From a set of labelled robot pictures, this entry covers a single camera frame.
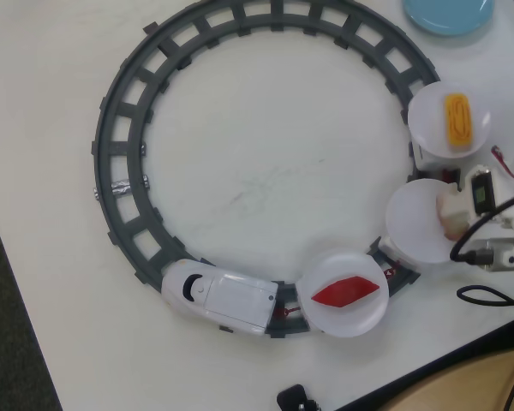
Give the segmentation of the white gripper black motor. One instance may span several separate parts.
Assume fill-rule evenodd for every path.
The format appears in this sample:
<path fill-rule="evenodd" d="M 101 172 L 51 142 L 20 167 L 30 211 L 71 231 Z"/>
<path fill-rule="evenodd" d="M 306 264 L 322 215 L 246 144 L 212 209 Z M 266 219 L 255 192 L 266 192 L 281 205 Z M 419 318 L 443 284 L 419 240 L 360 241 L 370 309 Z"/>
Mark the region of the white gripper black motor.
<path fill-rule="evenodd" d="M 514 182 L 500 171 L 474 168 L 465 177 L 463 191 L 456 183 L 443 186 L 436 197 L 438 210 L 463 210 L 458 233 L 464 234 L 481 217 L 514 197 Z M 493 217 L 486 225 L 514 230 L 514 206 Z"/>

